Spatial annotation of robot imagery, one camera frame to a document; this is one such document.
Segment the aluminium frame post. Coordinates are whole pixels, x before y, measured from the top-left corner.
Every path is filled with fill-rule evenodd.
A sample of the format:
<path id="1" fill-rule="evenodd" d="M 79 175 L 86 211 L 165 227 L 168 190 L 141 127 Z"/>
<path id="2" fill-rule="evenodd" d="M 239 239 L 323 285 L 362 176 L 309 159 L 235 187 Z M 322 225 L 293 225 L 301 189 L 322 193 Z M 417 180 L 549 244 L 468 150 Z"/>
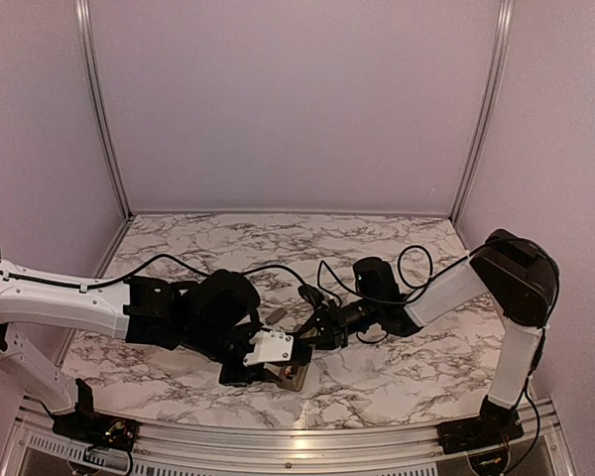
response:
<path id="1" fill-rule="evenodd" d="M 85 75 L 87 78 L 90 100 L 93 108 L 98 137 L 101 143 L 106 168 L 110 175 L 113 193 L 119 210 L 125 221 L 133 217 L 129 198 L 121 176 L 114 142 L 111 135 L 110 123 L 105 107 L 103 88 L 97 63 L 94 32 L 91 20 L 90 2 L 76 0 L 75 16 L 81 43 Z"/>
<path id="2" fill-rule="evenodd" d="M 499 2 L 490 62 L 483 89 L 482 101 L 472 139 L 470 141 L 465 166 L 449 215 L 449 219 L 454 226 L 458 225 L 464 214 L 467 200 L 471 193 L 475 176 L 482 160 L 487 133 L 500 93 L 507 61 L 514 9 L 514 0 L 502 0 Z"/>

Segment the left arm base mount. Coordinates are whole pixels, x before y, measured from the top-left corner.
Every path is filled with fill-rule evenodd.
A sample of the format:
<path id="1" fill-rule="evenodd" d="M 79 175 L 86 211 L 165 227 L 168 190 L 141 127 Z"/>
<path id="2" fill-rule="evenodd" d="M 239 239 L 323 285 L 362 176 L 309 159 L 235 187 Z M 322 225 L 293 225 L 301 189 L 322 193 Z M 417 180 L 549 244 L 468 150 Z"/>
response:
<path id="1" fill-rule="evenodd" d="M 95 448 L 131 451 L 139 423 L 131 418 L 97 412 L 91 388 L 81 379 L 76 379 L 75 383 L 77 397 L 73 409 L 65 415 L 52 415 L 53 432 Z"/>

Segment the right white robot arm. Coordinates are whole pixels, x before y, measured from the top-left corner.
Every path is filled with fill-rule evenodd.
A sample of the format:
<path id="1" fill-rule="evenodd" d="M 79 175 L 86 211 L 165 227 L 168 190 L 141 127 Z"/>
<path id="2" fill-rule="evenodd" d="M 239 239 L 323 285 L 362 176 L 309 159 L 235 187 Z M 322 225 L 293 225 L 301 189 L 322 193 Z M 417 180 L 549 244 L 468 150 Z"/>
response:
<path id="1" fill-rule="evenodd" d="M 493 299 L 505 320 L 504 340 L 471 434 L 482 444 L 495 442 L 509 429 L 539 362 L 560 291 L 555 261 L 537 243 L 498 229 L 484 244 L 406 294 L 399 288 L 404 279 L 400 265 L 369 257 L 354 264 L 353 274 L 350 293 L 356 299 L 343 306 L 318 297 L 313 287 L 300 287 L 314 312 L 297 328 L 296 339 L 318 350 L 333 350 L 345 347 L 350 334 L 374 324 L 389 335 L 409 337 L 475 298 Z"/>

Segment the grey battery cover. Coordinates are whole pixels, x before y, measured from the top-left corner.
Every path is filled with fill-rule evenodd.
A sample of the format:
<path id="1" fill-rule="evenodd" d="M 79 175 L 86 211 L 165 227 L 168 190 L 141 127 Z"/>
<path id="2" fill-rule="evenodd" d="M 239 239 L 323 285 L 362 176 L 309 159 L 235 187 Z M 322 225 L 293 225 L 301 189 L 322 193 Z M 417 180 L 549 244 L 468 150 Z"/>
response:
<path id="1" fill-rule="evenodd" d="M 278 322 L 279 320 L 281 320 L 285 315 L 287 314 L 287 312 L 283 309 L 283 308 L 279 308 L 274 310 L 272 313 L 270 313 L 267 316 L 267 322 L 268 323 L 275 323 Z"/>

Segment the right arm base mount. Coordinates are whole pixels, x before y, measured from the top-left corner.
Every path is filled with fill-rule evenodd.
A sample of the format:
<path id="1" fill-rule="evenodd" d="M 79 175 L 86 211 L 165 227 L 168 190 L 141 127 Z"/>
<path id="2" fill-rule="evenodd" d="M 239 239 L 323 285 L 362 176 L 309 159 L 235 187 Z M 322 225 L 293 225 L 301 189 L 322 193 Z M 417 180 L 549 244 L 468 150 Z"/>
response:
<path id="1" fill-rule="evenodd" d="M 503 427 L 475 416 L 440 423 L 437 434 L 443 453 L 455 454 L 505 444 L 523 437 L 525 432 L 515 416 Z"/>

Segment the front aluminium rail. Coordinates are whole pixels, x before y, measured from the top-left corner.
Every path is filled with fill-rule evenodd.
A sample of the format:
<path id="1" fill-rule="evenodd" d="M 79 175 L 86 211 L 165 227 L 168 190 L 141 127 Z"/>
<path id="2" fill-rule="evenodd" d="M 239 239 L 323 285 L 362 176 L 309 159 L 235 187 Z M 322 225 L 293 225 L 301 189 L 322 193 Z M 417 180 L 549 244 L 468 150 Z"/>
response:
<path id="1" fill-rule="evenodd" d="M 140 419 L 131 454 L 59 436 L 24 399 L 1 475 L 573 475 L 552 401 L 520 406 L 484 445 L 461 421 L 352 429 L 220 427 Z"/>

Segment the right aluminium frame post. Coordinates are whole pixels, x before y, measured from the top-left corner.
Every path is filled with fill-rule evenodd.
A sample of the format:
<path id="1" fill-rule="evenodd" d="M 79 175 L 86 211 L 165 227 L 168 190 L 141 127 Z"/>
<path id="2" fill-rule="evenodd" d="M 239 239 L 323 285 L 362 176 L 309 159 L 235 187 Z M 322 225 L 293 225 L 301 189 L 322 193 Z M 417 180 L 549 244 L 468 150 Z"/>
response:
<path id="1" fill-rule="evenodd" d="M 499 2 L 490 62 L 483 89 L 482 101 L 472 139 L 470 141 L 465 166 L 449 215 L 449 219 L 454 226 L 458 225 L 464 214 L 467 200 L 471 193 L 475 176 L 482 160 L 487 133 L 500 93 L 507 61 L 514 9 L 514 0 L 502 0 Z"/>

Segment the grey remote control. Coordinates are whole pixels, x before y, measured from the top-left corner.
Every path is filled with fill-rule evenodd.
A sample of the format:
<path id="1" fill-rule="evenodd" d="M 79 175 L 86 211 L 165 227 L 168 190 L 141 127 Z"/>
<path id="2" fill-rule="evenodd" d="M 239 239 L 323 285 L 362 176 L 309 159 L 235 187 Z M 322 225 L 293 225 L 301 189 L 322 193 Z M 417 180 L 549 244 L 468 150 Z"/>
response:
<path id="1" fill-rule="evenodd" d="M 272 382 L 280 389 L 300 392 L 306 379 L 308 364 L 267 364 L 265 369 L 271 373 Z"/>

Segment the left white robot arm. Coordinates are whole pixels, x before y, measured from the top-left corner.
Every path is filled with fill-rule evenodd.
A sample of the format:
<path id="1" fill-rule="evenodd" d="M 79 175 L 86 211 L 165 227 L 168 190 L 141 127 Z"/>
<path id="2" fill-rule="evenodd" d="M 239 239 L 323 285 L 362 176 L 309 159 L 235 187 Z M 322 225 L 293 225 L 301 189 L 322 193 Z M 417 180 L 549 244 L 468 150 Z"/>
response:
<path id="1" fill-rule="evenodd" d="M 241 273 L 218 270 L 201 281 L 168 282 L 140 270 L 110 281 L 36 274 L 0 249 L 0 367 L 85 441 L 105 432 L 90 387 L 58 370 L 23 336 L 36 323 L 106 335 L 168 350 L 185 347 L 221 364 L 224 385 L 277 383 L 306 367 L 309 345 L 265 326 L 260 296 Z"/>

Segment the left aluminium frame post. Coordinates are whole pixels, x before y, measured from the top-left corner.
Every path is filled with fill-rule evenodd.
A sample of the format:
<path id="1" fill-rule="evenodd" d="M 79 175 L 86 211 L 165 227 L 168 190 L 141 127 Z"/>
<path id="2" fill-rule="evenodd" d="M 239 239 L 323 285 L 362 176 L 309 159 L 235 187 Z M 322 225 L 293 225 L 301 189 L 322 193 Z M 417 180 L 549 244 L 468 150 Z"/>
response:
<path id="1" fill-rule="evenodd" d="M 110 123 L 105 107 L 103 88 L 97 63 L 94 32 L 91 20 L 90 2 L 76 0 L 75 16 L 81 43 L 85 75 L 87 78 L 90 100 L 93 108 L 98 137 L 101 143 L 106 168 L 110 175 L 113 193 L 119 210 L 125 221 L 133 217 L 129 198 L 121 176 L 114 142 L 111 135 Z"/>

